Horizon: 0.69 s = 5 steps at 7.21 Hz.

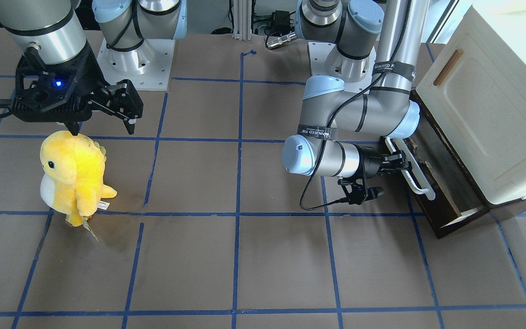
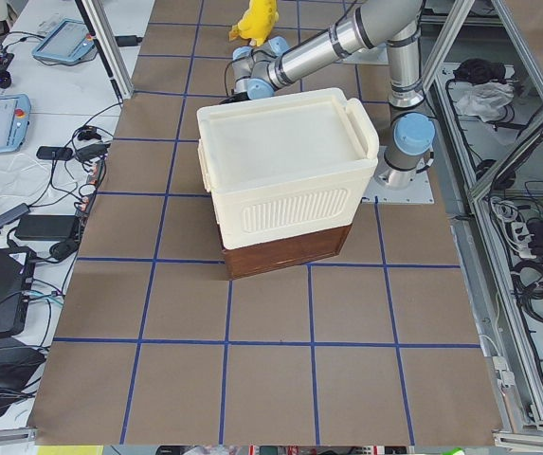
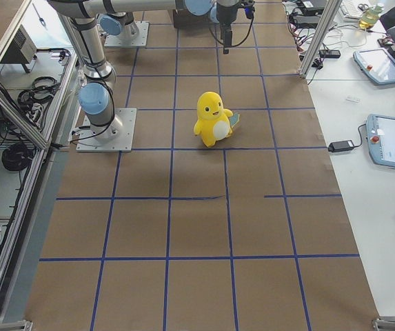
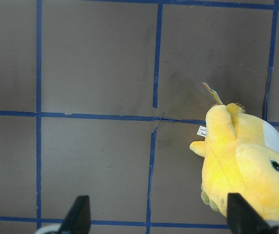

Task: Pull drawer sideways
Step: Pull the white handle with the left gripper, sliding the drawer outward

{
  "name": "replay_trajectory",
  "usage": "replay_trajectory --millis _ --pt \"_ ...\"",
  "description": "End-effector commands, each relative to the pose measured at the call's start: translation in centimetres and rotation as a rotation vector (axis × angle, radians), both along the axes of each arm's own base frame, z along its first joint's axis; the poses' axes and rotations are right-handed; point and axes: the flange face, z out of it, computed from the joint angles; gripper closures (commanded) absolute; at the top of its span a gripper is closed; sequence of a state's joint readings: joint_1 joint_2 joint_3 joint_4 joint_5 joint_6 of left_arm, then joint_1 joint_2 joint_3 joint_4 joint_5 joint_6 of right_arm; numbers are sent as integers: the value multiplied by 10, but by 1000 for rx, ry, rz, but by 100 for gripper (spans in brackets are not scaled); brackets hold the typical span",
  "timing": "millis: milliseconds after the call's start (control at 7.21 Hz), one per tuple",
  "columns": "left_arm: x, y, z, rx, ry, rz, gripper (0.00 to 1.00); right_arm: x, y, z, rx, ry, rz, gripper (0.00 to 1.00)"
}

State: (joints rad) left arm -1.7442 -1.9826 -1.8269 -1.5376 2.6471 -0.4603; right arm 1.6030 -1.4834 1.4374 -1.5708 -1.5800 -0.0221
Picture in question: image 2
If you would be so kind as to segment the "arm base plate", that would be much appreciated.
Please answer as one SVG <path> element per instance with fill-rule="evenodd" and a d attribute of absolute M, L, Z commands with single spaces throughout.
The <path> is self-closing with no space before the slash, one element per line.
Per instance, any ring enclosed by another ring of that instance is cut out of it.
<path fill-rule="evenodd" d="M 432 205 L 435 203 L 427 172 L 400 173 L 392 169 L 374 176 L 362 202 L 385 205 Z"/>

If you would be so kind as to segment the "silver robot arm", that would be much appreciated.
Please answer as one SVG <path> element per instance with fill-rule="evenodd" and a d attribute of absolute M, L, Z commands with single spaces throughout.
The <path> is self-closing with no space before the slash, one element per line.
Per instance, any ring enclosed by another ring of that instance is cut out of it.
<path fill-rule="evenodd" d="M 423 1 L 354 2 L 327 29 L 290 46 L 270 32 L 279 19 L 275 1 L 252 1 L 229 39 L 246 39 L 227 65 L 234 88 L 226 103 L 270 98 L 279 90 L 362 50 L 387 47 L 389 105 L 402 112 L 425 101 L 421 67 L 420 18 Z"/>

